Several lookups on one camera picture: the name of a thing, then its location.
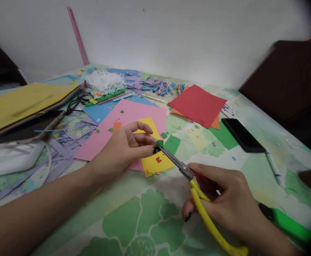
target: scissor blade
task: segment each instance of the scissor blade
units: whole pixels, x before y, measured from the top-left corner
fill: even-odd
[[[192,170],[183,162],[179,161],[170,151],[165,148],[159,149],[179,168],[179,171],[187,178],[188,181],[193,179]]]

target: smartphone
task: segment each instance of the smartphone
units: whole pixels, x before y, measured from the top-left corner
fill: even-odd
[[[222,118],[222,122],[247,153],[265,153],[266,150],[237,119]]]
[[[35,130],[51,130],[64,117],[65,111],[49,111],[24,124],[21,124],[0,136],[0,143],[17,142],[27,144],[42,139],[48,132],[35,132]]]

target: black nail polish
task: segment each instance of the black nail polish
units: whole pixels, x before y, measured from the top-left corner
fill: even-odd
[[[159,151],[160,151],[159,148],[153,148],[153,153],[154,154],[158,153]]]
[[[189,214],[188,215],[186,215],[186,217],[185,217],[185,222],[188,222],[189,221],[189,219],[191,218],[191,215],[192,215],[192,213],[191,212],[189,212]]]

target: left hand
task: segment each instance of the left hand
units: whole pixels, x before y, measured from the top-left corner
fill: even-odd
[[[138,129],[146,133],[133,133]],[[136,121],[118,129],[104,148],[90,161],[86,168],[94,174],[94,182],[107,185],[120,178],[140,158],[153,155],[155,139],[149,125]]]

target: scissors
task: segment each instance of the scissors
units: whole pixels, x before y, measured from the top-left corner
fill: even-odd
[[[184,175],[184,177],[189,181],[191,186],[190,192],[195,202],[196,208],[202,217],[206,228],[209,230],[213,238],[217,241],[217,243],[222,247],[222,249],[228,254],[232,256],[247,256],[248,248],[245,246],[234,247],[229,244],[219,233],[216,226],[213,224],[211,218],[206,212],[202,202],[200,199],[204,201],[211,202],[211,200],[203,193],[203,191],[199,188],[198,184],[193,179],[193,172],[185,163],[181,162],[176,158],[170,151],[165,148],[157,145],[157,149],[161,150],[178,168],[179,171]]]

